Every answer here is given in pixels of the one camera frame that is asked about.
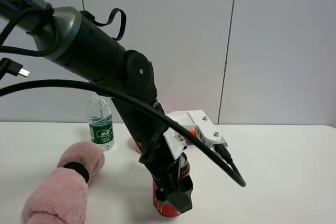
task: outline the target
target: red can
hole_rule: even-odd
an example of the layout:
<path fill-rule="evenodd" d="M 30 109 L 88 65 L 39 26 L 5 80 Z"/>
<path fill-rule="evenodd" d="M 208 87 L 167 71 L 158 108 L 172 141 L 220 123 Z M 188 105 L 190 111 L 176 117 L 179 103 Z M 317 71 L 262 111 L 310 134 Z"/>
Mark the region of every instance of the red can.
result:
<path fill-rule="evenodd" d="M 187 160 L 187 156 L 182 153 L 181 155 L 181 173 L 180 179 L 188 176 L 190 173 L 190 164 Z M 158 210 L 159 214 L 164 217 L 177 217 L 181 213 L 177 211 L 174 207 L 170 205 L 163 205 L 157 199 L 155 195 L 155 190 L 157 190 L 156 183 L 153 181 L 153 206 Z"/>

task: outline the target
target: water bottle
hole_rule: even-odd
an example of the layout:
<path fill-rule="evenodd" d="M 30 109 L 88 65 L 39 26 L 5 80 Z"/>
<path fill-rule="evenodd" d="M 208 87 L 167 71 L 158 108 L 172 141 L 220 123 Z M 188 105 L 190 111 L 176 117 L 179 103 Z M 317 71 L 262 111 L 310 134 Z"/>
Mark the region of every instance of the water bottle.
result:
<path fill-rule="evenodd" d="M 88 121 L 91 140 L 103 151 L 108 151 L 114 145 L 112 113 L 105 97 L 92 93 L 88 105 Z"/>

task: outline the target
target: pink plush toy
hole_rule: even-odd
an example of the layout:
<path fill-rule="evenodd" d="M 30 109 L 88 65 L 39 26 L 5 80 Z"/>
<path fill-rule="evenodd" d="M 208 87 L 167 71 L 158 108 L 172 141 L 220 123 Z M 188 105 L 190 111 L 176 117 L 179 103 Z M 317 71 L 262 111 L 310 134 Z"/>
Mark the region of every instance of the pink plush toy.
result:
<path fill-rule="evenodd" d="M 54 172 L 26 200 L 23 216 L 27 224 L 83 224 L 88 185 L 96 180 L 104 162 L 104 154 L 96 144 L 80 142 L 70 146 Z"/>

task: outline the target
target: green bottle label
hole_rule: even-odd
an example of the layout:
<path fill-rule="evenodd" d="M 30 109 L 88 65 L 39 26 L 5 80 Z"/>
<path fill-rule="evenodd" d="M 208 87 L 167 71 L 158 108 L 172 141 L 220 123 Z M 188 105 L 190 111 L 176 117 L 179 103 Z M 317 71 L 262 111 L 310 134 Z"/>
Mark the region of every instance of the green bottle label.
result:
<path fill-rule="evenodd" d="M 91 140 L 96 144 L 105 144 L 114 139 L 112 122 L 103 126 L 89 124 Z"/>

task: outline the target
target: black cable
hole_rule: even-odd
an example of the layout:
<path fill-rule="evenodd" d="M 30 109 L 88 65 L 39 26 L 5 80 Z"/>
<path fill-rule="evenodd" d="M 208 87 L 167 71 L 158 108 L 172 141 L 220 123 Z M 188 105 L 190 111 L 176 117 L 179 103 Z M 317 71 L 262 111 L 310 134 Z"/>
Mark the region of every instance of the black cable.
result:
<path fill-rule="evenodd" d="M 143 153 L 141 153 L 141 156 L 139 158 L 139 163 L 141 164 L 145 164 L 148 160 L 148 158 L 151 155 L 151 152 L 153 151 L 153 149 L 155 148 L 157 141 L 159 140 L 160 136 L 162 135 L 163 132 L 165 132 L 167 130 L 167 126 L 163 125 L 162 127 L 158 128 L 153 136 L 151 141 L 149 142 L 149 145 L 147 146 L 147 148 L 144 150 Z"/>
<path fill-rule="evenodd" d="M 57 26 L 57 22 L 54 18 L 54 16 L 48 14 L 48 10 L 46 9 L 40 9 L 40 8 L 27 8 L 18 13 L 14 18 L 10 20 L 10 22 L 6 25 L 6 27 L 3 29 L 2 33 L 0 34 L 0 52 L 5 52 L 8 54 L 17 54 L 17 55 L 26 55 L 26 56 L 34 56 L 34 57 L 43 57 L 46 55 L 49 55 L 53 53 L 59 44 L 59 30 Z M 51 24 L 52 28 L 54 30 L 55 34 L 55 40 L 50 48 L 43 51 L 34 51 L 34 50 L 28 50 L 23 48 L 17 48 L 17 47 L 9 47 L 9 46 L 3 46 L 4 41 L 8 37 L 8 35 L 12 32 L 14 27 L 20 22 L 21 19 L 23 19 L 25 16 L 29 14 L 40 14 L 40 15 L 46 15 L 51 18 Z"/>
<path fill-rule="evenodd" d="M 233 162 L 229 163 L 229 165 L 231 166 L 232 170 L 241 177 L 241 174 L 238 171 L 236 165 Z"/>
<path fill-rule="evenodd" d="M 0 89 L 0 97 L 11 94 L 20 90 L 27 90 L 33 88 L 45 88 L 45 87 L 63 87 L 63 88 L 74 88 L 74 89 L 84 89 L 93 91 L 96 93 L 101 93 L 107 97 L 114 97 L 120 99 L 131 106 L 134 106 L 138 110 L 152 116 L 153 118 L 160 120 L 168 127 L 177 131 L 189 141 L 191 141 L 197 148 L 199 148 L 208 158 L 210 158 L 216 165 L 218 165 L 226 174 L 232 178 L 237 184 L 244 187 L 246 186 L 245 181 L 242 177 L 236 174 L 220 157 L 218 157 L 214 152 L 212 152 L 205 144 L 198 140 L 191 132 L 189 132 L 184 127 L 180 126 L 175 121 L 168 118 L 166 115 L 160 113 L 158 110 L 152 108 L 146 103 L 126 95 L 115 89 L 108 89 L 96 84 L 81 82 L 81 81 L 70 81 L 70 80 L 40 80 L 40 81 L 28 81 L 15 85 L 11 85 Z"/>
<path fill-rule="evenodd" d="M 0 80 L 2 77 L 7 73 L 7 69 L 9 65 L 11 64 L 11 60 L 7 58 L 2 58 L 0 60 Z"/>
<path fill-rule="evenodd" d="M 224 144 L 215 144 L 215 151 L 225 160 L 225 162 L 231 166 L 232 170 L 241 177 L 236 165 L 233 163 L 230 152 L 227 150 Z"/>

